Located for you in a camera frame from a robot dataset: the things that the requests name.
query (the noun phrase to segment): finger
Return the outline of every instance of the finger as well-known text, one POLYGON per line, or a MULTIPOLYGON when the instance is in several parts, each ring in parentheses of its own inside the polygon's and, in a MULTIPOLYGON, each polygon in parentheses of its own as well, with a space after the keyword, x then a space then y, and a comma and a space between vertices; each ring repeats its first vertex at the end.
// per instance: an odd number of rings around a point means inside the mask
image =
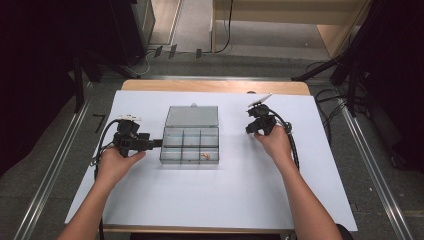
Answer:
POLYGON ((276 130, 276 131, 285 131, 283 126, 280 125, 275 125, 272 130, 276 130))
POLYGON ((146 152, 138 152, 131 157, 128 157, 128 160, 131 161, 133 164, 138 162, 140 159, 142 159, 144 156, 146 156, 146 152))
POLYGON ((109 148, 106 148, 106 150, 103 153, 105 153, 105 152, 117 152, 117 153, 119 153, 119 149, 116 148, 116 147, 109 147, 109 148))
POLYGON ((264 135, 262 135, 262 134, 260 134, 260 133, 258 133, 258 132, 255 132, 254 134, 253 134, 253 136, 256 138, 256 140, 258 140, 259 142, 262 142, 262 139, 264 138, 264 135))

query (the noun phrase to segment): metal rail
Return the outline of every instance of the metal rail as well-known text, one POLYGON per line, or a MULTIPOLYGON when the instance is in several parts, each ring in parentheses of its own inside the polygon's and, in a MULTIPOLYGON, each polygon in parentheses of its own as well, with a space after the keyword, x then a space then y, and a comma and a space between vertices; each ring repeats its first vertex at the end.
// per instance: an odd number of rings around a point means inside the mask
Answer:
POLYGON ((374 158, 374 155, 362 133, 361 127, 359 126, 357 118, 353 118, 346 108, 343 108, 343 115, 349 126, 352 136, 355 139, 356 145, 358 146, 359 152, 361 153, 362 159, 364 160, 365 166, 374 183, 383 207, 389 217, 389 220, 393 226, 398 239, 412 240, 411 231, 409 230, 408 224, 405 221, 403 213, 399 208, 396 199, 394 198, 389 186, 384 179, 380 168, 374 158))
POLYGON ((54 183, 59 176, 60 169, 65 162, 66 156, 69 152, 75 135, 78 132, 82 120, 84 119, 84 116, 87 112, 92 90, 93 84, 89 82, 85 90, 87 100, 81 107, 81 111, 74 114, 71 123, 69 124, 68 129, 66 130, 66 133, 63 136, 63 139, 56 151, 56 154, 54 155, 53 160, 46 174, 44 175, 43 181, 38 187, 38 190, 28 207, 25 217, 22 220, 22 223, 15 235, 15 240, 30 239, 32 231, 34 230, 38 218, 40 217, 50 195, 50 192, 53 189, 54 183))

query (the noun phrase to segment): forearm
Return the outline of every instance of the forearm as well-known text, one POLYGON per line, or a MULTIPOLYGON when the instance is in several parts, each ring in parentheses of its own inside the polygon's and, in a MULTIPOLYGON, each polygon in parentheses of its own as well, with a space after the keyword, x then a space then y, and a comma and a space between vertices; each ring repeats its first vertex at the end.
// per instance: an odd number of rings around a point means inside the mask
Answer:
POLYGON ((96 182, 58 239, 95 239, 111 189, 96 182))
POLYGON ((275 160, 283 176, 299 239, 341 239, 331 216, 300 175, 291 157, 275 160))

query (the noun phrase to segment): white board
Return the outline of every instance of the white board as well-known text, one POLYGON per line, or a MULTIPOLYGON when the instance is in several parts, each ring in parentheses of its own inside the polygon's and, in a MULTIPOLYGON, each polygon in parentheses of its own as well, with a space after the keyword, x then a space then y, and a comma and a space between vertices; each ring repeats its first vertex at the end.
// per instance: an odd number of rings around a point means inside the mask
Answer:
MULTIPOLYGON (((218 165, 162 165, 160 148, 134 165, 112 191, 104 224, 184 228, 293 229, 282 177, 245 127, 247 106, 265 95, 118 91, 108 122, 142 117, 139 132, 161 139, 170 106, 218 106, 218 165)), ((357 231, 318 111, 311 96, 273 95, 266 104, 293 126, 300 172, 336 223, 357 231)), ((104 143, 112 140, 116 125, 104 143)), ((88 167, 68 223, 93 184, 88 167)))

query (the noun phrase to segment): cable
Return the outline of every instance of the cable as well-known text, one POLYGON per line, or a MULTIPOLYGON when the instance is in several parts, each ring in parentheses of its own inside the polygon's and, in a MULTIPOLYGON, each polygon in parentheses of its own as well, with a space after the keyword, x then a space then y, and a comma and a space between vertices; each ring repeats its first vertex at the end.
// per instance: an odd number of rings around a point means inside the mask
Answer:
POLYGON ((296 165, 297 169, 300 170, 299 156, 297 155, 296 143, 294 142, 293 135, 291 134, 291 129, 292 129, 291 124, 289 122, 285 122, 284 119, 280 115, 278 115, 278 113, 276 113, 275 111, 273 111, 273 110, 271 110, 269 108, 262 107, 261 105, 256 106, 256 107, 257 108, 262 108, 264 110, 267 110, 267 111, 271 112, 272 114, 274 114, 274 117, 277 117, 278 120, 280 120, 280 122, 283 125, 284 130, 286 131, 287 136, 289 138, 290 146, 291 146, 292 153, 293 153, 293 162, 296 165))
POLYGON ((231 16, 233 15, 233 2, 234 2, 234 0, 231 0, 230 16, 228 18, 228 39, 227 39, 227 43, 225 44, 223 49, 221 49, 221 50, 219 50, 215 53, 220 53, 220 52, 224 51, 227 48, 228 44, 230 43, 230 40, 231 40, 231 16))
MULTIPOLYGON (((222 9, 223 9, 223 11, 224 11, 224 16, 225 15, 227 15, 226 14, 226 12, 225 12, 225 7, 224 7, 224 1, 222 1, 221 2, 222 3, 222 9)), ((225 32, 227 33, 227 36, 228 36, 228 39, 230 38, 230 36, 231 36, 231 32, 228 30, 229 28, 230 28, 230 23, 231 23, 231 21, 230 22, 228 22, 228 29, 227 29, 227 24, 225 23, 226 22, 226 20, 224 19, 224 29, 225 29, 225 32)), ((229 53, 229 52, 231 52, 231 50, 233 50, 233 44, 231 44, 230 43, 230 50, 229 51, 227 51, 227 52, 225 52, 224 54, 227 54, 227 53, 229 53)))
MULTIPOLYGON (((109 130, 109 128, 112 126, 112 124, 119 123, 119 122, 121 122, 121 120, 115 119, 115 120, 111 121, 105 127, 105 130, 103 130, 102 136, 100 138, 99 146, 97 148, 96 156, 93 157, 93 159, 91 160, 91 164, 90 164, 90 166, 96 166, 96 168, 94 169, 94 181, 96 181, 97 173, 99 171, 100 156, 108 148, 108 146, 110 146, 110 144, 111 144, 111 143, 109 143, 109 144, 107 144, 105 146, 102 146, 103 145, 103 141, 104 141, 105 136, 106 136, 106 133, 109 130)), ((104 231, 103 231, 103 218, 100 219, 100 223, 99 223, 99 238, 100 238, 100 240, 104 240, 105 239, 104 231)))
MULTIPOLYGON (((324 92, 335 92, 337 93, 336 90, 334 89, 325 89, 322 90, 320 92, 318 92, 314 99, 315 99, 315 103, 317 105, 317 108, 320 112, 320 114, 323 116, 324 121, 323 121, 323 127, 324 127, 324 131, 326 132, 327 135, 327 139, 328 139, 328 143, 331 146, 332 144, 332 129, 331 129, 331 121, 333 120, 333 118, 335 116, 337 116, 341 110, 346 107, 346 103, 347 100, 344 100, 342 103, 340 103, 338 106, 336 106, 330 113, 330 115, 327 116, 327 114, 324 112, 324 110, 321 107, 321 103, 323 102, 327 102, 330 100, 334 100, 334 99, 347 99, 346 95, 337 95, 337 96, 333 96, 333 97, 328 97, 328 98, 324 98, 324 99, 319 99, 319 96, 324 93, 324 92)), ((356 110, 358 113, 367 115, 367 111, 365 109, 365 111, 363 109, 360 109, 360 107, 364 106, 364 100, 361 97, 355 96, 354 97, 354 101, 353 101, 354 106, 356 106, 358 109, 356 110)))
POLYGON ((150 62, 149 62, 149 60, 147 59, 147 57, 148 57, 150 54, 152 54, 152 53, 154 53, 154 51, 153 51, 153 52, 150 52, 150 53, 148 53, 148 54, 146 54, 146 57, 145 57, 146 62, 147 62, 147 70, 146 70, 146 71, 144 71, 144 72, 142 72, 142 73, 138 73, 138 72, 136 72, 136 71, 132 70, 132 69, 131 69, 131 68, 129 68, 129 67, 126 67, 126 69, 127 69, 128 71, 130 71, 130 72, 134 73, 135 75, 137 75, 137 78, 141 78, 141 75, 146 74, 146 73, 147 73, 147 72, 149 72, 149 70, 150 70, 150 62))
POLYGON ((305 68, 305 72, 308 72, 308 69, 309 69, 312 65, 315 65, 315 64, 323 64, 323 63, 326 63, 326 62, 314 62, 314 63, 308 64, 308 66, 306 66, 306 68, 305 68))

